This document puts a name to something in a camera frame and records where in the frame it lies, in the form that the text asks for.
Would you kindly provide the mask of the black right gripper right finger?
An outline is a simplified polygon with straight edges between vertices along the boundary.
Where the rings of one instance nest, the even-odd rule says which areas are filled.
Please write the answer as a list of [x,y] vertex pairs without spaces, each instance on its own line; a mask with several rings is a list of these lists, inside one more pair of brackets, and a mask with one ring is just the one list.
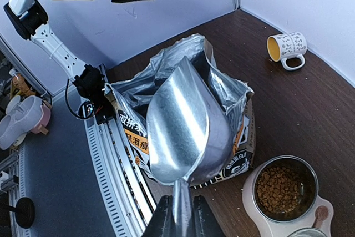
[[210,209],[206,199],[202,196],[194,197],[195,236],[223,237],[225,236],[216,217]]

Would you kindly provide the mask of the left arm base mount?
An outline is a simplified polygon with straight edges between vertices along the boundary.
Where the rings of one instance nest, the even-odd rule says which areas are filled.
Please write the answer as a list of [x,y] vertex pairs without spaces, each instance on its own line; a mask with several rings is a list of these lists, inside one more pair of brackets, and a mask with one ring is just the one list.
[[93,111],[87,117],[79,116],[71,109],[67,97],[69,86],[69,79],[67,79],[65,103],[73,116],[81,120],[96,117],[98,124],[106,123],[116,117],[114,107],[104,94],[104,78],[105,76],[101,74],[100,70],[90,64],[85,64],[82,74],[74,77],[73,85],[76,87],[79,95],[87,99],[93,105]]

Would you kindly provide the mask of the metal food scoop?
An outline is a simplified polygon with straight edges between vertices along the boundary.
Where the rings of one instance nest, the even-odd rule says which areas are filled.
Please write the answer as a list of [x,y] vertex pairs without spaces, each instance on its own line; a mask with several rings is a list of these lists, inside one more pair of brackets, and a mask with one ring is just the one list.
[[218,102],[184,58],[146,115],[150,170],[173,188],[174,236],[195,236],[190,187],[215,177],[232,155],[233,133]]

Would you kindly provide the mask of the dog food bag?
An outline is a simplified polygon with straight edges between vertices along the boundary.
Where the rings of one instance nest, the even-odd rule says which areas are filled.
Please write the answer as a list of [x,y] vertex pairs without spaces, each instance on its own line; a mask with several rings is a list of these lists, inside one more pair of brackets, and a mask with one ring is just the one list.
[[162,49],[132,79],[106,84],[105,93],[151,180],[202,188],[249,170],[253,90],[217,68],[205,36]]

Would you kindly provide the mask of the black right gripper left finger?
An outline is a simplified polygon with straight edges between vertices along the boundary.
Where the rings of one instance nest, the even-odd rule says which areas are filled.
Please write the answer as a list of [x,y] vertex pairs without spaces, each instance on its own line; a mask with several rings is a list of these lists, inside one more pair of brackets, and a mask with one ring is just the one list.
[[149,221],[142,237],[168,237],[174,236],[173,197],[164,195]]

